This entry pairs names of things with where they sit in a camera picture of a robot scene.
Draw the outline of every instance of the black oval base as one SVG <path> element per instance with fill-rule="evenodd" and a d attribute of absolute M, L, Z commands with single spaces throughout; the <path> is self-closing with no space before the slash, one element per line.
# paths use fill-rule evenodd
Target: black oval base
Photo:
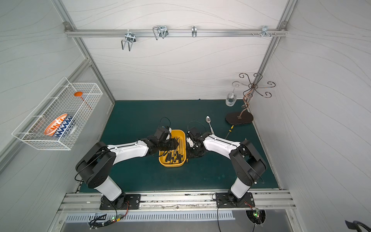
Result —
<path fill-rule="evenodd" d="M 245 110 L 242 113 L 241 118 L 238 118 L 240 113 L 241 112 L 239 111 L 239 112 L 232 112 L 232 113 L 227 114 L 226 121 L 231 125 L 243 125 L 243 124 L 250 123 L 254 120 L 253 115 L 250 114 L 247 110 Z"/>

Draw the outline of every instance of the screwdriver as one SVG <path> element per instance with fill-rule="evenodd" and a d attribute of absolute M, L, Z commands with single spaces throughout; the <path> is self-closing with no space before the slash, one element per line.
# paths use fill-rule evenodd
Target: screwdriver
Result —
<path fill-rule="evenodd" d="M 227 139 L 227 137 L 229 136 L 229 133 L 231 133 L 232 132 L 232 129 L 233 129 L 233 127 L 234 127 L 234 125 L 229 129 L 229 131 L 228 131 L 228 134 L 227 134 L 227 136 L 226 136 L 226 138 L 225 139 Z"/>

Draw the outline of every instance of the white wall panel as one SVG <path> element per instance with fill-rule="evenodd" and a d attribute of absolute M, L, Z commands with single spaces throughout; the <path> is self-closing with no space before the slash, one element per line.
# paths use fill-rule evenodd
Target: white wall panel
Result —
<path fill-rule="evenodd" d="M 371 225 L 371 2 L 298 1 L 251 110 L 304 231 Z"/>
<path fill-rule="evenodd" d="M 0 151 L 49 91 L 84 60 L 52 3 L 0 3 Z"/>
<path fill-rule="evenodd" d="M 276 28 L 287 0 L 63 0 L 78 29 Z"/>
<path fill-rule="evenodd" d="M 121 38 L 84 42 L 116 100 L 168 100 L 224 99 L 233 81 L 248 83 L 239 73 L 253 78 L 270 39 L 138 38 L 130 52 Z"/>
<path fill-rule="evenodd" d="M 0 151 L 11 132 L 49 91 L 84 60 L 64 34 L 49 0 L 0 3 Z M 91 70 L 80 82 L 98 80 Z M 65 193 L 76 186 L 75 164 L 98 140 L 111 104 L 104 93 L 71 151 L 24 145 L 0 174 L 0 231 L 46 231 Z"/>

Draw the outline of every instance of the metal vent grille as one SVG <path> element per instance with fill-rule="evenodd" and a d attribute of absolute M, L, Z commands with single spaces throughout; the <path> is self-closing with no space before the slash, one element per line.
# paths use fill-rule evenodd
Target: metal vent grille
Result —
<path fill-rule="evenodd" d="M 106 213 L 69 213 L 65 223 L 87 222 Z M 116 213 L 108 213 L 112 218 Z M 219 211 L 219 220 L 234 220 L 231 210 Z M 154 221 L 213 221 L 217 220 L 216 211 L 179 211 L 179 212 L 129 212 L 119 222 L 154 222 Z"/>

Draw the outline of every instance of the wire basket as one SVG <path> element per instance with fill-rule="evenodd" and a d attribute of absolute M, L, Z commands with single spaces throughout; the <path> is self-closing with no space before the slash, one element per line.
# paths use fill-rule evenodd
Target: wire basket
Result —
<path fill-rule="evenodd" d="M 96 83 L 70 83 L 64 77 L 12 135 L 38 150 L 71 150 L 102 95 Z M 59 131 L 46 135 L 50 123 L 66 114 Z"/>

